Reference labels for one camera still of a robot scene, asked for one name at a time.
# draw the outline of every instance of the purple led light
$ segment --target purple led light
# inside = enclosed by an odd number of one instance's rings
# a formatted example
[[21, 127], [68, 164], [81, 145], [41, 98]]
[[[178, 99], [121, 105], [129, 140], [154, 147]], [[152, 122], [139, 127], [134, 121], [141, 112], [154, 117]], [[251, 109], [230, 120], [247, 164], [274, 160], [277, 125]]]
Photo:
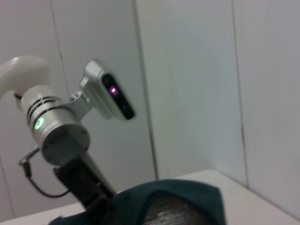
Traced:
[[109, 92], [113, 95], [116, 95], [118, 93], [118, 90], [115, 86], [110, 87]]

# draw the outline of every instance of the tabletop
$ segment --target tabletop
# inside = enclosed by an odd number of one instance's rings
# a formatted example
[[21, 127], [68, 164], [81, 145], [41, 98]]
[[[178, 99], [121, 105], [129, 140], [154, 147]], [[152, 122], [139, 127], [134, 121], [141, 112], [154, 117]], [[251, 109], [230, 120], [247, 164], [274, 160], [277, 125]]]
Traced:
[[[215, 170], [195, 172], [177, 179], [195, 180], [220, 189], [227, 225], [300, 225], [300, 222]], [[20, 217], [0, 225], [47, 225], [59, 216], [71, 216], [84, 209], [80, 203]]]

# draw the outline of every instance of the black ring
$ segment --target black ring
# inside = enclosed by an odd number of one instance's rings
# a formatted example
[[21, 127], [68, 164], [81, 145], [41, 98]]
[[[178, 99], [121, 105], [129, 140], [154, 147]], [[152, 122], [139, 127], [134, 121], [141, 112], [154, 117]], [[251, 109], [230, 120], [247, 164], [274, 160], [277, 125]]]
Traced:
[[26, 117], [28, 117], [30, 110], [33, 108], [33, 106], [34, 106], [36, 103], [38, 103], [39, 101], [42, 101], [42, 100], [44, 100], [44, 99], [48, 99], [48, 98], [56, 98], [56, 99], [58, 99], [58, 98], [55, 97], [55, 96], [41, 97], [40, 99], [36, 100], [34, 103], [31, 104], [31, 106], [30, 106], [29, 109], [27, 110], [27, 116], [26, 116]]
[[50, 111], [50, 110], [53, 110], [53, 109], [66, 109], [66, 110], [69, 110], [67, 107], [65, 106], [54, 106], [54, 107], [50, 107], [48, 109], [45, 109], [44, 111], [42, 111], [33, 121], [33, 124], [32, 124], [32, 132], [34, 131], [34, 125], [36, 124], [37, 120], [42, 116], [44, 115], [46, 112]]
[[30, 124], [30, 119], [31, 119], [31, 117], [32, 117], [32, 114], [34, 113], [34, 111], [36, 111], [37, 108], [39, 108], [41, 105], [43, 105], [43, 104], [45, 104], [45, 103], [48, 103], [48, 102], [55, 102], [55, 101], [56, 101], [56, 100], [54, 100], [54, 99], [45, 100], [45, 101], [39, 103], [37, 106], [35, 106], [35, 107], [31, 110], [29, 116], [27, 115], [27, 122], [28, 122], [28, 124]]

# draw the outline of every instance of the camera lens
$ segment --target camera lens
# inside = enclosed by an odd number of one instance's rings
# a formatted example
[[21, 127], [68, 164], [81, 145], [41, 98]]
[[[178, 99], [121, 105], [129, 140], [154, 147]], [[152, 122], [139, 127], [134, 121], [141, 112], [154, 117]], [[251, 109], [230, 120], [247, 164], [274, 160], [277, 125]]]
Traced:
[[110, 74], [105, 74], [103, 75], [102, 82], [107, 87], [113, 84], [113, 79]]
[[135, 116], [134, 112], [128, 105], [122, 105], [121, 111], [127, 120], [130, 120]]

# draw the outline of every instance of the wall seam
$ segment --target wall seam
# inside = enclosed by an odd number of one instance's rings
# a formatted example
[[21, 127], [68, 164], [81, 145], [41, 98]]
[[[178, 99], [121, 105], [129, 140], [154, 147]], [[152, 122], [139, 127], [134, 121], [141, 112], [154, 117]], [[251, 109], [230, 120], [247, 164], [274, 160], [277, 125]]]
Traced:
[[143, 85], [144, 99], [145, 99], [145, 105], [146, 105], [148, 130], [149, 130], [149, 135], [150, 135], [150, 144], [151, 144], [151, 150], [152, 150], [154, 175], [155, 175], [155, 179], [159, 180], [157, 155], [156, 155], [156, 149], [155, 149], [152, 118], [151, 118], [151, 111], [150, 111], [150, 100], [149, 100], [148, 85], [147, 85], [147, 79], [146, 79], [146, 69], [145, 69], [144, 57], [143, 57], [142, 37], [141, 37], [140, 24], [139, 24], [139, 19], [138, 19], [137, 5], [136, 5], [135, 0], [132, 0], [132, 10], [133, 10], [133, 20], [134, 20], [134, 26], [135, 26], [135, 36], [136, 36], [136, 40], [137, 40], [139, 62], [141, 65], [142, 85]]
[[64, 80], [65, 80], [67, 95], [70, 96], [70, 91], [69, 91], [68, 83], [67, 83], [67, 76], [66, 76], [65, 64], [64, 64], [64, 61], [63, 61], [63, 58], [62, 58], [60, 41], [59, 41], [59, 38], [58, 38], [58, 32], [57, 32], [57, 28], [56, 28], [56, 22], [55, 22], [55, 17], [54, 17], [54, 9], [53, 9], [52, 0], [50, 0], [50, 5], [51, 5], [51, 13], [52, 13], [52, 19], [53, 19], [53, 24], [54, 24], [56, 41], [57, 41], [58, 49], [59, 49], [59, 52], [60, 52], [60, 61], [61, 61], [61, 66], [62, 66], [63, 77], [64, 77]]
[[11, 211], [12, 211], [12, 214], [13, 214], [13, 218], [16, 218], [15, 217], [15, 209], [13, 207], [13, 201], [12, 201], [12, 197], [11, 197], [11, 193], [8, 189], [8, 180], [6, 179], [6, 175], [5, 175], [5, 172], [4, 172], [4, 168], [3, 168], [3, 163], [2, 163], [2, 158], [0, 156], [0, 168], [2, 170], [2, 175], [3, 175], [3, 179], [4, 179], [4, 183], [5, 183], [5, 188], [7, 190], [7, 193], [8, 193], [8, 200], [9, 200], [9, 203], [10, 203], [10, 208], [11, 208]]
[[237, 44], [237, 34], [236, 34], [236, 23], [235, 23], [235, 12], [234, 12], [234, 0], [231, 0], [232, 8], [232, 25], [233, 25], [233, 40], [234, 40], [234, 56], [236, 65], [236, 74], [238, 80], [238, 92], [239, 92], [239, 105], [240, 105], [240, 122], [241, 122], [241, 139], [244, 151], [244, 163], [245, 163], [245, 176], [246, 176], [246, 187], [249, 188], [249, 177], [248, 177], [248, 164], [247, 164], [247, 151], [246, 151], [246, 140], [245, 140], [245, 128], [244, 128], [244, 118], [242, 109], [242, 94], [240, 87], [240, 67], [239, 67], [239, 55], [238, 55], [238, 44]]

